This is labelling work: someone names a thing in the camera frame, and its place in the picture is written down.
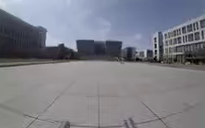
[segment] pavement tile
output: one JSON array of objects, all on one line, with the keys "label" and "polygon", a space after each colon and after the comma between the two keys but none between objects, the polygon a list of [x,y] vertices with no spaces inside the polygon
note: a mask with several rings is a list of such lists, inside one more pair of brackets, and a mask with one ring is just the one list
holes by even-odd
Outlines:
[{"label": "pavement tile", "polygon": [[0,107],[0,128],[25,128],[33,118]]},{"label": "pavement tile", "polygon": [[96,97],[64,95],[40,116],[42,119],[70,121],[81,125],[98,125],[98,102]]}]

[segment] building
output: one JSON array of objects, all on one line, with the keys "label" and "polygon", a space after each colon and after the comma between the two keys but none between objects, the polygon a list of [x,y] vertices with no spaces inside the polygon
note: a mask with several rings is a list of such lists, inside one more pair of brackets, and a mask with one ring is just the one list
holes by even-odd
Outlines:
[{"label": "building", "polygon": [[136,60],[136,48],[126,47],[122,50],[121,55],[127,61],[135,61]]},{"label": "building", "polygon": [[91,58],[119,57],[121,55],[121,41],[94,41],[77,40],[78,53],[80,56],[91,56]]},{"label": "building", "polygon": [[105,55],[106,45],[103,41],[94,41],[94,53],[95,55]]},{"label": "building", "polygon": [[46,33],[0,9],[0,57],[33,57],[45,47]]},{"label": "building", "polygon": [[106,54],[108,56],[119,57],[121,55],[121,41],[106,41]]},{"label": "building", "polygon": [[152,61],[153,58],[153,50],[145,49],[143,51],[139,51],[138,58],[143,61]]},{"label": "building", "polygon": [[76,46],[80,55],[94,55],[94,40],[77,40]]},{"label": "building", "polygon": [[164,31],[163,37],[166,61],[205,63],[205,15]]},{"label": "building", "polygon": [[155,61],[163,60],[163,35],[162,32],[157,32],[152,37],[153,42],[153,57]]}]

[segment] office building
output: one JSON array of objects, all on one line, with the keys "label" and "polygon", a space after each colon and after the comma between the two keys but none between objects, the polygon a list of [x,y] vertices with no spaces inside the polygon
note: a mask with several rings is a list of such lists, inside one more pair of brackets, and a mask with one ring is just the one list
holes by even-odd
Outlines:
[{"label": "office building", "polygon": [[138,58],[144,61],[151,61],[153,60],[153,50],[145,49],[143,51],[138,52]]},{"label": "office building", "polygon": [[77,40],[76,45],[78,53],[82,56],[119,57],[121,55],[121,41]]},{"label": "office building", "polygon": [[106,41],[106,54],[108,56],[119,57],[121,55],[121,41]]},{"label": "office building", "polygon": [[205,62],[205,15],[163,32],[168,62]]},{"label": "office building", "polygon": [[0,9],[0,57],[30,57],[45,47],[46,33]]},{"label": "office building", "polygon": [[105,55],[106,45],[103,41],[94,41],[94,53],[95,55]]},{"label": "office building", "polygon": [[80,55],[94,55],[94,40],[77,40],[76,46]]},{"label": "office building", "polygon": [[135,61],[136,53],[135,47],[126,47],[122,50],[121,56],[127,61]]},{"label": "office building", "polygon": [[157,32],[152,37],[153,42],[153,57],[156,61],[163,60],[163,35],[162,32]]}]

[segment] window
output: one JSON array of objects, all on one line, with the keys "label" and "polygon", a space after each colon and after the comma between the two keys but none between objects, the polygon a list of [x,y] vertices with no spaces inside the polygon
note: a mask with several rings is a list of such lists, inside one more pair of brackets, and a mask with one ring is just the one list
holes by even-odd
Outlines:
[{"label": "window", "polygon": [[169,48],[169,53],[172,53],[172,48]]},{"label": "window", "polygon": [[177,44],[177,38],[174,39],[174,44]]},{"label": "window", "polygon": [[196,29],[198,30],[199,29],[198,22],[196,22],[195,25],[196,25]]},{"label": "window", "polygon": [[186,33],[186,27],[182,27],[182,33],[183,33],[183,34]]},{"label": "window", "polygon": [[196,26],[195,26],[195,23],[193,23],[193,30],[194,30],[194,31],[196,30]]},{"label": "window", "polygon": [[168,41],[165,41],[165,45],[168,46]]},{"label": "window", "polygon": [[199,32],[195,33],[195,40],[200,40],[200,33]]},{"label": "window", "polygon": [[188,32],[192,32],[192,24],[187,26],[187,30],[188,30]]},{"label": "window", "polygon": [[205,19],[200,20],[200,26],[201,28],[205,28]]},{"label": "window", "polygon": [[156,39],[156,37],[154,38],[154,42],[156,43],[156,41],[157,41],[157,39]]},{"label": "window", "polygon": [[185,43],[185,37],[183,36],[183,43]]},{"label": "window", "polygon": [[181,37],[178,37],[178,38],[177,38],[177,42],[178,42],[178,44],[181,44],[181,43],[182,43]]},{"label": "window", "polygon": [[165,53],[168,54],[168,48],[165,48]]},{"label": "window", "polygon": [[194,35],[193,34],[189,34],[188,35],[188,41],[191,42],[194,40]]},{"label": "window", "polygon": [[176,30],[174,30],[174,37],[177,35],[177,31]]},{"label": "window", "polygon": [[202,39],[204,39],[204,31],[202,31]]},{"label": "window", "polygon": [[170,41],[169,41],[169,45],[172,45],[173,44],[173,40],[171,39]]},{"label": "window", "polygon": [[179,31],[179,35],[181,35],[181,29],[180,28],[178,29],[178,31]]},{"label": "window", "polygon": [[185,42],[188,42],[188,36],[187,35],[185,36]]}]

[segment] road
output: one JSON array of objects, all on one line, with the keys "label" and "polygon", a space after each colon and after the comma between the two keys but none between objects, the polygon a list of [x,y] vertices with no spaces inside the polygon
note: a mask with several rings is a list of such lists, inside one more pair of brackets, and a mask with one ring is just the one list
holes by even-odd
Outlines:
[{"label": "road", "polygon": [[0,68],[0,128],[205,128],[205,71],[77,61]]}]

